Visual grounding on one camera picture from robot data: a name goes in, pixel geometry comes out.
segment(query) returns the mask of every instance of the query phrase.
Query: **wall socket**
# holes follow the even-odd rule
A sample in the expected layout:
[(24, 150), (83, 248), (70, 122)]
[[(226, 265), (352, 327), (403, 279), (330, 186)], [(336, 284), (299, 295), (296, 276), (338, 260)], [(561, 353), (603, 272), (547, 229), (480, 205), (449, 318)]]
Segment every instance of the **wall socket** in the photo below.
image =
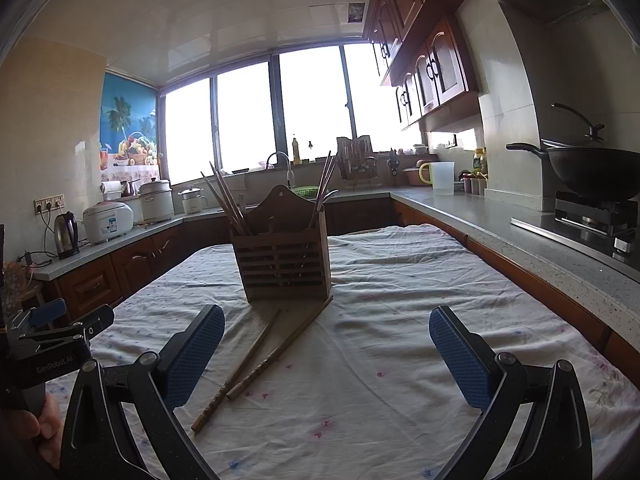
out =
[(41, 198), (39, 200), (33, 201), (33, 209), (36, 215), (39, 215), (47, 212), (47, 204), (51, 204), (51, 210), (54, 209), (62, 209), (65, 206), (65, 196), (64, 195), (54, 195), (48, 198)]

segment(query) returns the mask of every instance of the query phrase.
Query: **ceiling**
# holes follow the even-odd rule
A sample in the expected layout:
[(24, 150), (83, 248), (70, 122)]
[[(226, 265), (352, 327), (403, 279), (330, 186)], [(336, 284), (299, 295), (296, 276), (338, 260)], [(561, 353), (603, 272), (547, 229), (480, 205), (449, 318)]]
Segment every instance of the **ceiling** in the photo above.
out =
[(348, 3), (367, 0), (50, 0), (28, 36), (101, 54), (108, 67), (162, 87), (288, 44), (362, 34)]

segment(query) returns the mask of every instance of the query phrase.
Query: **wok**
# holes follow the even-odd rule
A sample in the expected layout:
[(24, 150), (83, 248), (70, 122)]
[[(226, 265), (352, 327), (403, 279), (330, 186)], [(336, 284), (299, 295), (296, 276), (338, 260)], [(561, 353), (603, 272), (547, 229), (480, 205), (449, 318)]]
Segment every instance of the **wok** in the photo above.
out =
[(526, 142), (506, 147), (548, 158), (565, 186), (585, 198), (621, 202), (640, 192), (640, 153), (609, 148), (547, 149)]

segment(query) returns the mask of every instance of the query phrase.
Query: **wall poster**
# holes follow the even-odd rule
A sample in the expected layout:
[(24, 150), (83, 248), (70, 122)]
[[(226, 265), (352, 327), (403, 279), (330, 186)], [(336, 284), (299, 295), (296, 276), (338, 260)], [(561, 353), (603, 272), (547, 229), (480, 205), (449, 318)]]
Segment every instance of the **wall poster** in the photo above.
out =
[(106, 73), (100, 106), (102, 181), (134, 181), (136, 188), (160, 179), (156, 91)]

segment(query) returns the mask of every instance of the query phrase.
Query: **countertop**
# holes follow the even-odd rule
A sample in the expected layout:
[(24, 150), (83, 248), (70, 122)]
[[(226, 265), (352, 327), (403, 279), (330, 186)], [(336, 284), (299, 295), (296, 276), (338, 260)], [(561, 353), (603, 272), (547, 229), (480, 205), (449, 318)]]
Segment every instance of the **countertop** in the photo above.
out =
[[(640, 284), (578, 251), (511, 224), (512, 217), (542, 213), (482, 196), (456, 193), (434, 196), (429, 187), (341, 190), (329, 202), (391, 197), (466, 233), (478, 242), (564, 292), (609, 325), (640, 351)], [(224, 216), (222, 209), (176, 215), (150, 226), (134, 227), (129, 233), (37, 269), (37, 280), (53, 280), (100, 256), (146, 236), (181, 224)]]

